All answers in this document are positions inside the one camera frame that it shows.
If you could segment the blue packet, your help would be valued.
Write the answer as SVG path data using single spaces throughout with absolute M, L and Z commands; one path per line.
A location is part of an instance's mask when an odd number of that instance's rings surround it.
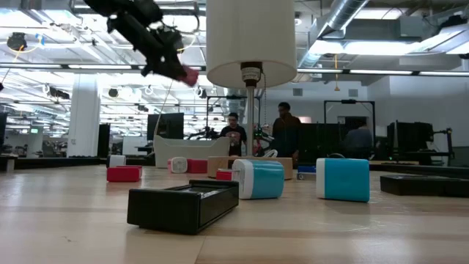
M 318 158 L 316 197 L 368 202 L 370 199 L 369 162 L 352 158 Z

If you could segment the person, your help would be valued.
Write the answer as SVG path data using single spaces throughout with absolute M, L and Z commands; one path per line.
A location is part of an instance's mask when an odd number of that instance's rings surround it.
M 245 129 L 239 125 L 238 121 L 238 114 L 234 112 L 230 113 L 228 115 L 228 125 L 220 132 L 221 137 L 229 138 L 230 156 L 242 156 L 242 145 L 247 142 Z
M 290 113 L 290 109 L 287 102 L 279 103 L 279 117 L 273 123 L 272 137 L 274 138 L 274 149 L 278 151 L 278 157 L 292 158 L 293 162 L 297 162 L 301 122 Z
M 350 130 L 342 142 L 344 156 L 368 160 L 371 156 L 373 135 L 365 122 Z

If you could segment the red packet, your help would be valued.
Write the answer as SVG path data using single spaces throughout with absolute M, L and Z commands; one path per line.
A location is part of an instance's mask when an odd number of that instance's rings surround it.
M 143 174 L 141 166 L 115 166 L 106 170 L 106 179 L 110 183 L 139 182 Z

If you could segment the silver ventilation duct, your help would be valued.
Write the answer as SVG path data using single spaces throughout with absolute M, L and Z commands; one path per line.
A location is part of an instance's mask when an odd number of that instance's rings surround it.
M 328 34 L 344 35 L 347 26 L 368 2 L 369 0 L 334 0 L 328 14 L 313 20 L 308 33 L 309 47 L 299 60 L 298 67 L 313 68 L 322 55 L 331 54 L 331 51 L 321 51 L 317 43 Z

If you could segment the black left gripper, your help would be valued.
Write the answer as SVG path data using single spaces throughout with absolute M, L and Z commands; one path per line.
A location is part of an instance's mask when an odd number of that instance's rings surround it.
M 139 51 L 147 61 L 141 69 L 141 75 L 150 73 L 174 80 L 183 80 L 188 76 L 177 56 L 177 48 L 182 44 L 182 36 L 167 26 L 151 29 L 142 25 L 128 12 L 120 12 L 108 18 L 108 31 L 118 31 Z

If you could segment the white plastic bin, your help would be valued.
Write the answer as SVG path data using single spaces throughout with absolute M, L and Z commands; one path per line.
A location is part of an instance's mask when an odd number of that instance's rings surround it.
M 155 165 L 159 169 L 166 169 L 168 160 L 174 157 L 208 159 L 210 156 L 228 156 L 229 146 L 230 139 L 226 137 L 199 141 L 165 139 L 161 136 L 155 136 L 153 139 Z

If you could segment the red power adapter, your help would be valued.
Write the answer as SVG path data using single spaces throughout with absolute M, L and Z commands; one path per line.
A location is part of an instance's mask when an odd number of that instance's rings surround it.
M 208 160 L 206 159 L 188 159 L 187 173 L 190 174 L 206 174 L 208 170 Z

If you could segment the black workstation equipment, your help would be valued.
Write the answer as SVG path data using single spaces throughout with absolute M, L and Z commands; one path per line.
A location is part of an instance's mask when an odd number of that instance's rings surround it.
M 447 151 L 431 149 L 435 135 L 446 137 Z M 447 158 L 447 165 L 455 158 L 452 144 L 452 129 L 435 131 L 426 122 L 392 122 L 387 126 L 388 157 L 393 161 L 417 161 L 419 165 L 432 166 L 434 157 Z

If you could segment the teal white wall charger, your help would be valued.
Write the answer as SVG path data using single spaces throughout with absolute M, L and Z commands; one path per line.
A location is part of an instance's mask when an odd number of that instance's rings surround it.
M 284 190 L 284 167 L 277 161 L 237 159 L 232 179 L 238 182 L 240 199 L 277 199 Z

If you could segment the blue digital timer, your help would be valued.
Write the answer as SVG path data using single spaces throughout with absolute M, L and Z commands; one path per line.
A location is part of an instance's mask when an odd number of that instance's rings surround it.
M 299 166 L 297 171 L 298 180 L 314 180 L 316 178 L 316 166 Z

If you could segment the black digital timer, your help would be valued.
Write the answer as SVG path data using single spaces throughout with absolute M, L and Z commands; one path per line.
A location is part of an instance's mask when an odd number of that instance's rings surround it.
M 165 189 L 133 188 L 127 223 L 147 230 L 196 235 L 239 204 L 239 183 L 190 180 Z

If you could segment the pink white wall charger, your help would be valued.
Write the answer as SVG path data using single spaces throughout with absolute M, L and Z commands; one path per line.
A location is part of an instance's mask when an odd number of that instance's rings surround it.
M 188 171 L 188 159 L 184 157 L 173 157 L 168 160 L 168 170 L 172 174 L 184 174 Z
M 185 71 L 186 76 L 181 78 L 181 82 L 187 84 L 190 87 L 194 87 L 199 78 L 199 71 L 194 70 L 193 68 L 183 65 L 183 69 Z

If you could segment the black rectangular box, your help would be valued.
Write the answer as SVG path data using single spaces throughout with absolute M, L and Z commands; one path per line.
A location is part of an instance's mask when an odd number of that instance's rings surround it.
M 469 198 L 469 180 L 425 175 L 383 175 L 380 190 L 398 196 Z

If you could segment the black metal rig frame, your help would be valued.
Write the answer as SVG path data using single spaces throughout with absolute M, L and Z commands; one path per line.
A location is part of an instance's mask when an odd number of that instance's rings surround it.
M 340 103 L 340 104 L 361 104 L 364 108 L 364 104 L 368 103 L 372 106 L 372 135 L 373 135 L 373 140 L 372 143 L 374 144 L 376 141 L 376 106 L 375 106 L 375 101 L 373 100 L 354 100 L 354 99 L 343 99 L 343 100 L 324 100 L 323 101 L 323 124 L 327 125 L 328 121 L 328 110 L 327 104 L 328 103 Z M 374 157 L 374 150 L 375 146 L 373 145 L 372 148 L 369 150 L 370 156 L 368 157 L 369 161 Z

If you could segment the white shade wooden base lamp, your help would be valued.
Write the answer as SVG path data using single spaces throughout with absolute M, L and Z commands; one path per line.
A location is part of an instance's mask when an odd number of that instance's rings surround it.
M 254 148 L 254 90 L 297 75 L 294 0 L 207 0 L 207 79 L 247 90 L 246 155 Z

